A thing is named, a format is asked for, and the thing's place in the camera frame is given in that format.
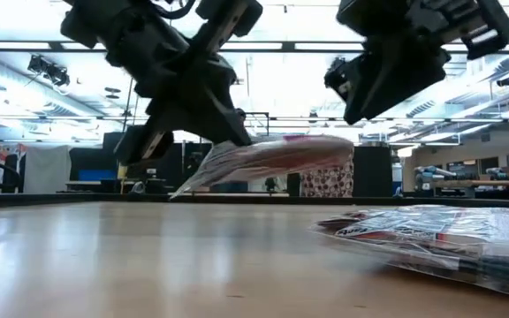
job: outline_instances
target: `white curtain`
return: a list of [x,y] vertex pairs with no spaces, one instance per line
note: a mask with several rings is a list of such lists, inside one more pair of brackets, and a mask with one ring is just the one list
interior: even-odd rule
[[26,194],[52,194],[66,190],[72,160],[70,147],[27,147],[25,158]]

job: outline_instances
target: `ceiling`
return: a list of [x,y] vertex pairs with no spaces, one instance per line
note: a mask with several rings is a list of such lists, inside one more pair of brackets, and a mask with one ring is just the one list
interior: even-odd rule
[[[234,41],[361,41],[362,38],[350,29],[339,25],[335,20],[337,1],[330,0],[259,0],[264,4],[264,14],[246,37]],[[501,1],[509,12],[509,1]],[[0,41],[69,41],[59,33],[60,23],[67,4],[61,0],[0,0]],[[184,34],[194,34],[203,21],[194,14],[173,22]],[[143,122],[144,110],[148,100],[139,98],[133,91],[131,77],[122,69],[111,67],[104,60],[103,53],[44,53],[49,61],[67,67],[72,84],[59,91],[52,89],[50,83],[36,78],[27,70],[31,58],[29,52],[0,51],[0,77],[8,85],[16,86],[11,105],[22,111],[0,108],[0,115],[50,115],[50,116],[111,116],[118,117],[128,107],[131,115],[136,116],[135,124]],[[323,84],[324,72],[335,57],[340,54],[323,53],[223,53],[233,66],[240,85],[234,85],[231,95],[235,107],[246,111],[269,112],[272,117],[305,117],[311,110],[320,117],[342,117],[345,105],[334,92]],[[356,54],[344,54],[351,59]],[[445,66],[447,79],[438,83],[407,101],[389,110],[381,117],[407,117],[400,121],[381,123],[359,123],[356,135],[362,139],[387,139],[391,136],[409,133],[405,140],[417,140],[424,134],[451,133],[473,130],[483,125],[493,124],[507,115],[509,110],[509,87],[498,87],[496,80],[509,76],[509,56],[485,57],[468,62],[465,55],[454,54]],[[104,89],[114,87],[121,92],[118,99],[109,99]],[[33,104],[33,96],[47,104],[42,110],[27,110],[26,104]],[[422,118],[471,118],[489,120],[464,123],[448,123]],[[21,137],[38,132],[36,139],[44,132],[48,138],[61,137],[57,126],[63,126],[61,133],[69,139],[100,139],[100,134],[122,129],[122,120],[84,119],[58,123],[57,119],[18,119],[9,122],[9,118],[0,120],[0,126],[14,130],[22,129]],[[265,126],[265,123],[251,120],[251,125]],[[322,131],[337,135],[355,135],[354,129],[346,128],[338,121],[318,121],[309,125],[308,121],[278,120],[271,122],[272,133],[308,133]],[[257,133],[265,128],[253,130]]]

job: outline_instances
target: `plastic packaging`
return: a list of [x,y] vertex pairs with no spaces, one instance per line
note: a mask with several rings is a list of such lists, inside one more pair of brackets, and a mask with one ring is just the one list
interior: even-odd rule
[[172,198],[201,186],[343,166],[352,156],[351,141],[326,135],[281,136],[240,148],[224,142],[211,149]]
[[509,294],[509,208],[363,209],[311,230],[346,252]]

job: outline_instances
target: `wall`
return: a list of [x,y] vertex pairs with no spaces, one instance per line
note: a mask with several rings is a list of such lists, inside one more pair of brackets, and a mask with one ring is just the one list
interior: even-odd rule
[[419,148],[414,151],[415,164],[428,166],[433,164],[454,163],[457,161],[498,157],[501,167],[508,164],[509,155],[509,131],[491,132],[489,142],[481,142],[480,137],[465,140],[462,146],[438,148],[432,153],[433,148]]

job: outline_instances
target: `printed package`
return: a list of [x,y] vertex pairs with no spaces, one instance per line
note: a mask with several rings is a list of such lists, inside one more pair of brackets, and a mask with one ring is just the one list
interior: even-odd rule
[[509,208],[372,208],[311,230],[347,252],[509,294]]
[[351,141],[327,135],[281,136],[247,147],[220,143],[172,198],[201,186],[341,167],[351,160],[353,151]]

